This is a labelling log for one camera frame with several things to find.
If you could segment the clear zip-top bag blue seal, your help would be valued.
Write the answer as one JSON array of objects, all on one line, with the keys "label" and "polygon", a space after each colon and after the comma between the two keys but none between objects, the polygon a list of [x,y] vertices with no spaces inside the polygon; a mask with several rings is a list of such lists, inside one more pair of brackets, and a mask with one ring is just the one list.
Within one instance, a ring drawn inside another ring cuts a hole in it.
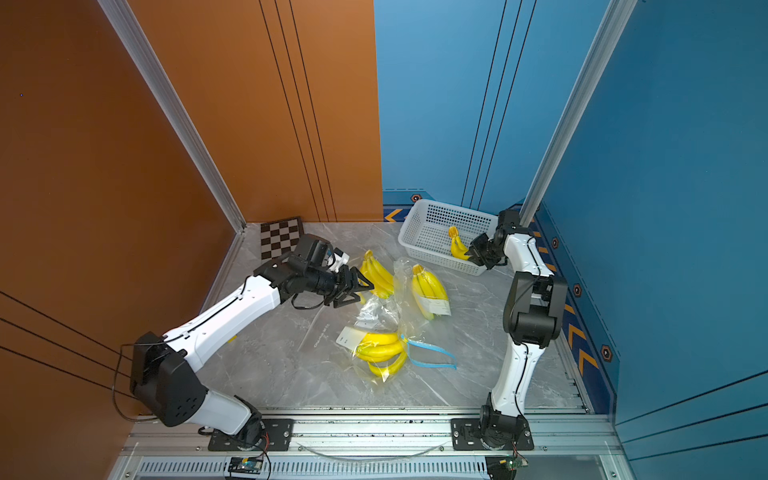
[{"label": "clear zip-top bag blue seal", "polygon": [[452,353],[412,334],[398,320],[399,315],[395,305],[389,305],[379,297],[373,296],[368,300],[362,300],[361,309],[353,327],[365,331],[399,333],[408,342],[406,365],[411,364],[425,369],[458,369],[457,359]]}]

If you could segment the yellow banana bunch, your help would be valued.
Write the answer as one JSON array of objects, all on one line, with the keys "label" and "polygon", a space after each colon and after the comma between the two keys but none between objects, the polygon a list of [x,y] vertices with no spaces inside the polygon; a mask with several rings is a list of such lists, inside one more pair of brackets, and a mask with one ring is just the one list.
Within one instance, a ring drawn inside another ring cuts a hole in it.
[{"label": "yellow banana bunch", "polygon": [[451,226],[448,230],[450,237],[450,252],[451,255],[459,260],[469,260],[469,248],[463,243],[456,226]]}]

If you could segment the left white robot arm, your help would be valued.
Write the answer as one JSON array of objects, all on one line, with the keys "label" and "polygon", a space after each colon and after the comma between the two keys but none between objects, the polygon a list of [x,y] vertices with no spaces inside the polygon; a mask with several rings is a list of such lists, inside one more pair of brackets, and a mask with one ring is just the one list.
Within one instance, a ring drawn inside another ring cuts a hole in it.
[{"label": "left white robot arm", "polygon": [[197,373],[228,341],[264,314],[302,293],[339,308],[359,300],[373,283],[348,264],[343,251],[315,235],[257,267],[241,286],[194,319],[163,335],[132,343],[131,394],[165,426],[194,424],[232,439],[236,447],[265,447],[262,414],[247,401],[208,388]]}]

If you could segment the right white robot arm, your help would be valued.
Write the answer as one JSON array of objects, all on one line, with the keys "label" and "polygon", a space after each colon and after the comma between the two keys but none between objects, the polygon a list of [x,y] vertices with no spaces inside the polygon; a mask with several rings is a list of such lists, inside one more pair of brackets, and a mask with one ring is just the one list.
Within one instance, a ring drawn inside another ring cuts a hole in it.
[{"label": "right white robot arm", "polygon": [[471,242],[468,258],[487,269],[504,264],[513,270],[502,314],[507,350],[481,407],[479,437],[490,450],[531,450],[525,402],[540,357],[562,331],[567,283],[547,267],[534,234],[512,208],[499,213],[493,235],[483,233]]}]

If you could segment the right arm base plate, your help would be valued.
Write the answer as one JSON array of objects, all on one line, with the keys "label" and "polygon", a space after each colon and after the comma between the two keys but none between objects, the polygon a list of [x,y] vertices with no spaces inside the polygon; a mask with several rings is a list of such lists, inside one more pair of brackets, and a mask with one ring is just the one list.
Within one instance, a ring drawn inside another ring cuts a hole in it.
[{"label": "right arm base plate", "polygon": [[504,417],[501,426],[482,427],[478,418],[450,420],[451,439],[456,451],[532,451],[533,433],[523,416]]}]

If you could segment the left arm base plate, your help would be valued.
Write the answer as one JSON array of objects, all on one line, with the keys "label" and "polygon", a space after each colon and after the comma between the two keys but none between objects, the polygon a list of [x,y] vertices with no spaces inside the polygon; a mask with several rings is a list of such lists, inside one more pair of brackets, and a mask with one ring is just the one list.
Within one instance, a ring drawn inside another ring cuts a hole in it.
[{"label": "left arm base plate", "polygon": [[248,441],[244,434],[230,436],[214,430],[207,449],[211,452],[287,452],[294,429],[292,418],[267,418],[261,421],[258,434]]}]

